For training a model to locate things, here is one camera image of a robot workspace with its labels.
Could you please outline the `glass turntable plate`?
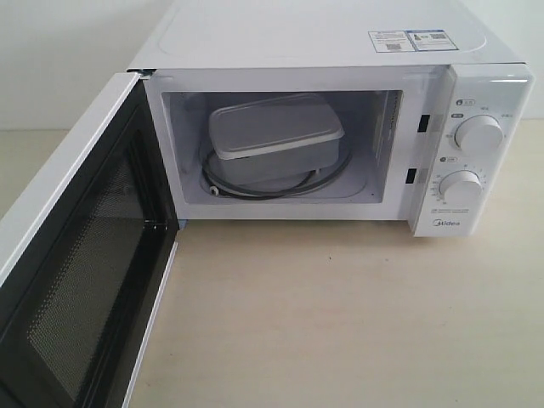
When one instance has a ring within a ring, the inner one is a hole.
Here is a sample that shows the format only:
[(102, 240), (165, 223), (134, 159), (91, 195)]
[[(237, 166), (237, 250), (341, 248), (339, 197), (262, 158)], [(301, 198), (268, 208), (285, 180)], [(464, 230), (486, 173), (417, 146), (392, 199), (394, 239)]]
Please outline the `glass turntable plate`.
[(227, 196), (243, 201), (269, 201), (290, 196), (301, 196), (315, 190), (321, 190), (343, 175), (351, 162), (352, 155), (351, 153), (342, 155), (340, 145), (339, 158), (330, 167), (287, 178), (243, 185), (232, 184), (219, 174), (218, 157), (212, 145), (211, 149), (202, 157), (201, 172), (207, 183), (208, 190), (213, 196)]

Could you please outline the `white lidded plastic container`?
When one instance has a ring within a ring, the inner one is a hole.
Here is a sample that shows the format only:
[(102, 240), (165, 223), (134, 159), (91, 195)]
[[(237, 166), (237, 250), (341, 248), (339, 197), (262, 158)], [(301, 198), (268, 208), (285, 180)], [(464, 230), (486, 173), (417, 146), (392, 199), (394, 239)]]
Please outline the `white lidded plastic container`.
[(317, 93), (231, 105), (209, 117), (219, 174), (235, 185), (330, 167), (344, 134), (339, 117)]

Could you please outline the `white microwave oven body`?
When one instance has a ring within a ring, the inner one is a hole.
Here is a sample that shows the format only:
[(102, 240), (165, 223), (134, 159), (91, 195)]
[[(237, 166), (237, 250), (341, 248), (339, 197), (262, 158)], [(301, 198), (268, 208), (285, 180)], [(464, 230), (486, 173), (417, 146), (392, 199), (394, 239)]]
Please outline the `white microwave oven body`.
[[(377, 53), (369, 31), (444, 30), (457, 51)], [(148, 71), (150, 111), (178, 219), (394, 220), (421, 237), (470, 235), (507, 154), (534, 76), (458, 1), (177, 1), (129, 64)], [(321, 190), (269, 201), (211, 195), (210, 115), (290, 94), (322, 96), (342, 122), (348, 168)], [(470, 156), (457, 128), (492, 116), (499, 148)], [(440, 196), (468, 170), (471, 205)]]

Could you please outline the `white control knob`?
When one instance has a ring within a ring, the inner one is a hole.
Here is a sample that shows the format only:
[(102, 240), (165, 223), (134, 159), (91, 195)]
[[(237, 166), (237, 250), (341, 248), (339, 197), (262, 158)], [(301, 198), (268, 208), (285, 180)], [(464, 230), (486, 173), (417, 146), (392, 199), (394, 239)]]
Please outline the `white control knob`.
[(454, 140), (462, 152), (476, 156), (497, 150), (504, 140), (504, 133), (495, 118), (482, 115), (463, 122), (457, 128)]
[(439, 183), (440, 196), (450, 205), (471, 205), (483, 193), (479, 176), (468, 170), (461, 170), (444, 177)]

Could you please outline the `upper white control knob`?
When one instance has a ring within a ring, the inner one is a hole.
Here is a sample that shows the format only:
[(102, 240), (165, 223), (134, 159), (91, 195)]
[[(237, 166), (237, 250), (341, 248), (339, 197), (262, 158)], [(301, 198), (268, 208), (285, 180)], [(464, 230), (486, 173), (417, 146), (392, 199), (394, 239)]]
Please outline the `upper white control knob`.
[(476, 156), (497, 150), (504, 140), (504, 133), (495, 118), (482, 115), (463, 122), (457, 128), (454, 140), (462, 152)]

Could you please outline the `white microwave door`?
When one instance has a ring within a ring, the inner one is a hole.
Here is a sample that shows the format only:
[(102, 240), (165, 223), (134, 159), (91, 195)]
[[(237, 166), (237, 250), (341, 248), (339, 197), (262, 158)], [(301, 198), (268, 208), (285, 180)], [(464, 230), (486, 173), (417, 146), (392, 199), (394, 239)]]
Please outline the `white microwave door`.
[(115, 74), (1, 220), (1, 404), (126, 407), (178, 220), (145, 82)]

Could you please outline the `lower white control knob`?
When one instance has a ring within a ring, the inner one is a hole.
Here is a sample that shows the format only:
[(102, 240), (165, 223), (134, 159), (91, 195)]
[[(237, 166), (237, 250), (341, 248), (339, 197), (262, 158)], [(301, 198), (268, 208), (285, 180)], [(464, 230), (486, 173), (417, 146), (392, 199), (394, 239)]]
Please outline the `lower white control knob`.
[(450, 205), (471, 205), (483, 193), (479, 176), (468, 170), (461, 170), (444, 177), (439, 183), (440, 196)]

